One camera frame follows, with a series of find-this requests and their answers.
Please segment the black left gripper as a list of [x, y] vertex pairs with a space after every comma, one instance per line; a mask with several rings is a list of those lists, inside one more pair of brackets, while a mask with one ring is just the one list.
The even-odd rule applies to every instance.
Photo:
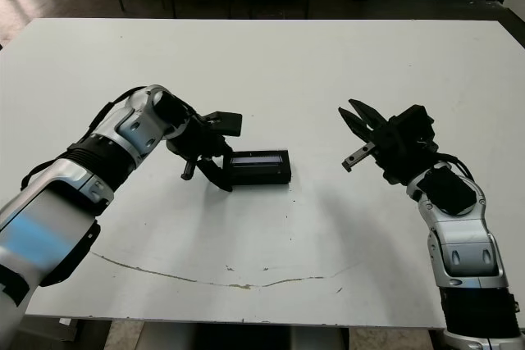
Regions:
[[206, 121], [196, 116], [190, 117], [184, 131], [168, 139], [166, 146], [185, 160], [185, 168], [180, 176], [183, 180], [191, 180], [198, 168], [219, 189], [226, 192], [233, 190], [229, 176], [213, 160], [214, 157], [230, 157], [233, 149]]

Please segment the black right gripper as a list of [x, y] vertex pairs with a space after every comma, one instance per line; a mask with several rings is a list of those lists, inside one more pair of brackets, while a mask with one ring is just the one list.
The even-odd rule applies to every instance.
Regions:
[[389, 184], [408, 184], [436, 162], [434, 120], [429, 115], [399, 114], [387, 120], [364, 102], [350, 99], [349, 103], [357, 115], [343, 107], [338, 112], [364, 145], [342, 161], [345, 170], [371, 156]]

